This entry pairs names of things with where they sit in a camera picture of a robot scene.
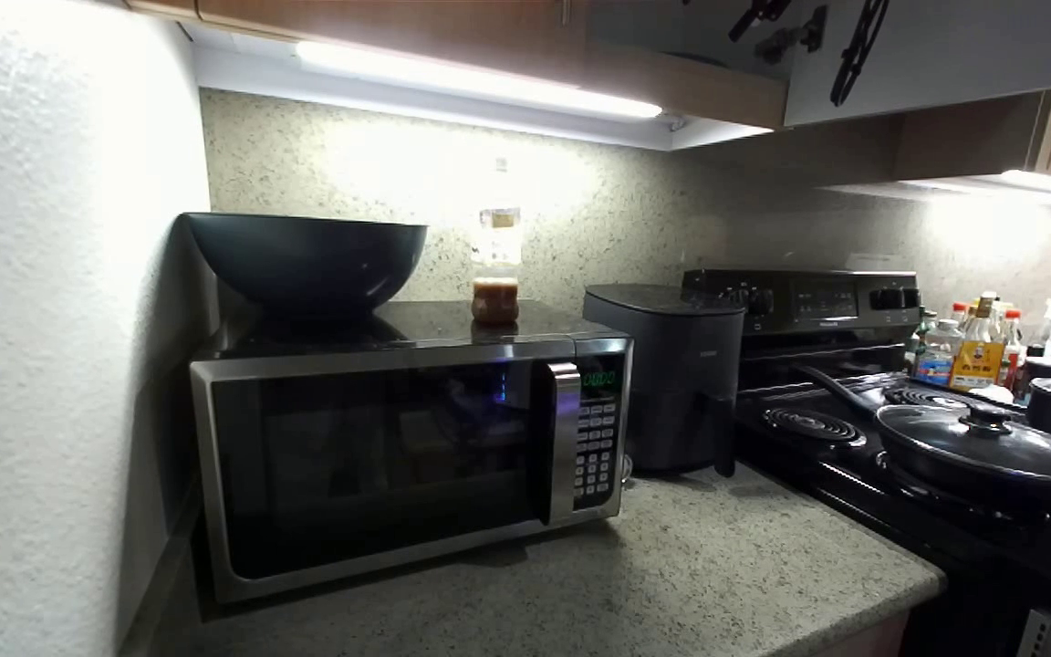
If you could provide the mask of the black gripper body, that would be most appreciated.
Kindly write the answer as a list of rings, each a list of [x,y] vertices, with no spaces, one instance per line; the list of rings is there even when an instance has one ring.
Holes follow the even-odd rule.
[[[816,52],[825,45],[825,19],[828,19],[828,7],[816,2],[808,22],[775,28],[769,37],[763,37],[756,45],[756,56],[777,67],[792,49]]]

